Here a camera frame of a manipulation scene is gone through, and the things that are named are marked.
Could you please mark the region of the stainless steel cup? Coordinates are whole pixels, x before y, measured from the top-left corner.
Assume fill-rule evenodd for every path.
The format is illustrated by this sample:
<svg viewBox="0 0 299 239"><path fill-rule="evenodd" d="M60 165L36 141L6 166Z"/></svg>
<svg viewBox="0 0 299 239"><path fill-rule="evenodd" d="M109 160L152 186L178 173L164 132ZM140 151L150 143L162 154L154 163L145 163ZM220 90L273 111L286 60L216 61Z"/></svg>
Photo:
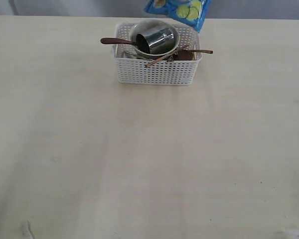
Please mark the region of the stainless steel cup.
<svg viewBox="0 0 299 239"><path fill-rule="evenodd" d="M136 35L138 50L147 54L163 54L175 46L174 33L169 28L149 29Z"/></svg>

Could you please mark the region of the white ceramic bowl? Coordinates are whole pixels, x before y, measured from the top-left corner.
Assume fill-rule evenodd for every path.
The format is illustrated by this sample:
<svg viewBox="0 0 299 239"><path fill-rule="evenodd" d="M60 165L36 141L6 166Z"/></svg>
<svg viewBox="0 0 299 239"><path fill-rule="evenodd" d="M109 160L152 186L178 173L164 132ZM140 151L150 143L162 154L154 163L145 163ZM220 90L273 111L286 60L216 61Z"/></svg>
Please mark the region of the white ceramic bowl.
<svg viewBox="0 0 299 239"><path fill-rule="evenodd" d="M178 33L177 29L174 26L172 26L171 24L168 24L164 21L161 21L161 20L143 20L143 21L135 24L130 30L130 35L129 35L130 41L136 42L136 35L138 33L142 33L144 31L147 31L147 30L152 29L152 28L154 28L154 29L163 29L163 28L166 28L166 27L169 27L174 33L175 46L174 46L173 49L171 49L170 51L168 51L166 53L163 53L163 54L153 55L153 54L147 54L147 53L141 52L140 50L138 50L137 46L135 46L136 52L138 54L142 54L146 57L155 59L155 58L159 58L159 57L161 57L165 54L168 54L168 53L172 52L173 50L175 50L178 47L179 42L180 42L179 33Z"/></svg>

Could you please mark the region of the brown wooden spoon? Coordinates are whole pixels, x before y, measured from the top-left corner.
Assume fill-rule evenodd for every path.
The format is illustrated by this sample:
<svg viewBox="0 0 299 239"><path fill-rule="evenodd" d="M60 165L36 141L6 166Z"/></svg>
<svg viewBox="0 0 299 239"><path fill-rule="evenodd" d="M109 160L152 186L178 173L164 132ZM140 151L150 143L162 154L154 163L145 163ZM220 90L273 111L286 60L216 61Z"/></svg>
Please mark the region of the brown wooden spoon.
<svg viewBox="0 0 299 239"><path fill-rule="evenodd" d="M133 45L137 46L136 42L120 39L120 38L101 38L100 42L105 45L111 45L111 44L126 44L126 45Z"/></svg>

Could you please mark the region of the blue potato chips bag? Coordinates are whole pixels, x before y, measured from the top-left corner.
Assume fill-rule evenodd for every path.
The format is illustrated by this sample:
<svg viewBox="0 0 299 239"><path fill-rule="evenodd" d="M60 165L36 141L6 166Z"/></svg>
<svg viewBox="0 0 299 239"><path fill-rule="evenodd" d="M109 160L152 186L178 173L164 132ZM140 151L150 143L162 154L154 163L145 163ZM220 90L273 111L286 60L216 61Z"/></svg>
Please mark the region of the blue potato chips bag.
<svg viewBox="0 0 299 239"><path fill-rule="evenodd" d="M201 32L210 0L150 0L144 8L149 14L165 15Z"/></svg>

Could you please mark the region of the white perforated plastic basket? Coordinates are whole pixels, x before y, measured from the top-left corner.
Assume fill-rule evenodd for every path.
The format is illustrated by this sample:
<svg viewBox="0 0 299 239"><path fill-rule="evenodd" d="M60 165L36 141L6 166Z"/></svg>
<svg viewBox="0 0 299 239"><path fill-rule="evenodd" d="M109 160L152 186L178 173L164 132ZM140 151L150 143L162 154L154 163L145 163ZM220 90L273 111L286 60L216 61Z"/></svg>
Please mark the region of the white perforated plastic basket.
<svg viewBox="0 0 299 239"><path fill-rule="evenodd" d="M135 24L129 22L118 24L114 36L129 40L130 30ZM201 48L199 34L194 29L184 24L174 23L172 25L179 32L179 46L189 45L186 50ZM149 61L124 58L124 51L136 53L133 46L112 46L118 81L127 84L186 86L192 83L197 66L202 59L202 53L194 53L194 59L191 61L167 62L163 60L145 68Z"/></svg>

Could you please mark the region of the brown wooden chopstick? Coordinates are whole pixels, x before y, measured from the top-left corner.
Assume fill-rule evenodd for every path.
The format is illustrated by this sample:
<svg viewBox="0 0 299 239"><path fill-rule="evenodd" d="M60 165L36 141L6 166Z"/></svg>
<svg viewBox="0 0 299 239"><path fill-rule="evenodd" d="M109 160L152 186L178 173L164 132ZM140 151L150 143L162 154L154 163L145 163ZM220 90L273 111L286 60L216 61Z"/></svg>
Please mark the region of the brown wooden chopstick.
<svg viewBox="0 0 299 239"><path fill-rule="evenodd" d="M193 53L213 54L212 50L185 50L185 49L183 49L182 51L193 52Z"/></svg>
<svg viewBox="0 0 299 239"><path fill-rule="evenodd" d="M149 68L150 66L152 66L152 65L154 65L154 64L156 64L156 63L158 63L158 62L160 62L160 61L162 61L162 60L164 60L164 59L166 59L166 58L169 58L169 57L172 56L173 54L179 52L180 50L185 49L185 48L188 47L188 46L189 46L189 45L185 45L185 46L182 46L182 47L177 47L177 48L176 48L175 50L173 50L172 52L170 52L170 53L168 53L168 54L165 54L165 55L163 55L163 56L161 56L161 57L159 57L159 58L157 58L157 59L155 59L155 60L153 60L153 61L147 63L147 64L145 65L145 68Z"/></svg>

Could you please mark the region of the silver metal fork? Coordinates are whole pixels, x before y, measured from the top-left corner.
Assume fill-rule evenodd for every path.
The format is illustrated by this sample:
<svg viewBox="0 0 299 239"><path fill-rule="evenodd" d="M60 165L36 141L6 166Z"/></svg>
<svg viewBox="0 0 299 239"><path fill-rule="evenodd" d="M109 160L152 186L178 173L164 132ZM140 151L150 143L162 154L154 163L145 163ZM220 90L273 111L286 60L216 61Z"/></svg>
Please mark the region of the silver metal fork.
<svg viewBox="0 0 299 239"><path fill-rule="evenodd" d="M124 58L129 58L129 59L142 59L142 60L146 60L146 61L152 61L153 60L151 58L143 57L139 54L132 53L132 52L129 52L129 51L124 51L123 52L123 57ZM167 62L173 62L174 58L173 58L173 56L169 56L168 58L165 58L164 60L167 61Z"/></svg>

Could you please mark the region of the brown round plate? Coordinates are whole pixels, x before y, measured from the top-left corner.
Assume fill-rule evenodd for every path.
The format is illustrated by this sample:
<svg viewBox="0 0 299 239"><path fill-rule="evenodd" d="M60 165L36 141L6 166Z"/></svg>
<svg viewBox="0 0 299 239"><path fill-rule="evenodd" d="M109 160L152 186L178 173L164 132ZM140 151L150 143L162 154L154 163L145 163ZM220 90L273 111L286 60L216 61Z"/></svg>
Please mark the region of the brown round plate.
<svg viewBox="0 0 299 239"><path fill-rule="evenodd" d="M191 61L194 59L194 54L188 50L180 50L173 54L174 61Z"/></svg>

